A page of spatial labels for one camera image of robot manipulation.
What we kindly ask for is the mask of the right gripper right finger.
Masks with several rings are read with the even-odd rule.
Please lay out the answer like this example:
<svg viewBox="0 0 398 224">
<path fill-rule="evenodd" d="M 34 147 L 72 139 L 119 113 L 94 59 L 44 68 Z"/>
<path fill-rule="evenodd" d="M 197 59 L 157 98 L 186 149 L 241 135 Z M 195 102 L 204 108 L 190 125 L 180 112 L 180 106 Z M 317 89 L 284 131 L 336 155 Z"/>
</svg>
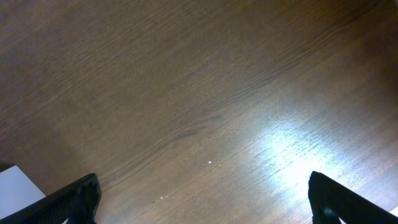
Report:
<svg viewBox="0 0 398 224">
<path fill-rule="evenodd" d="M 313 171 L 308 181 L 313 224 L 397 224 L 397 217 L 328 176 Z"/>
</svg>

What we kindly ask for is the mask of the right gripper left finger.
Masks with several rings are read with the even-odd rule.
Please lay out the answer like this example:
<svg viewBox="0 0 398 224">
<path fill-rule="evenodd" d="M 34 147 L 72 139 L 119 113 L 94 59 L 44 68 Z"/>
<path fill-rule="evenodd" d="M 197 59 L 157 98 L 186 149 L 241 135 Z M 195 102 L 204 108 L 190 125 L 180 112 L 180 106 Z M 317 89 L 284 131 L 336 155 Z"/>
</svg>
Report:
<svg viewBox="0 0 398 224">
<path fill-rule="evenodd" d="M 100 184 L 91 173 L 1 219 L 1 224 L 95 224 L 100 200 Z"/>
</svg>

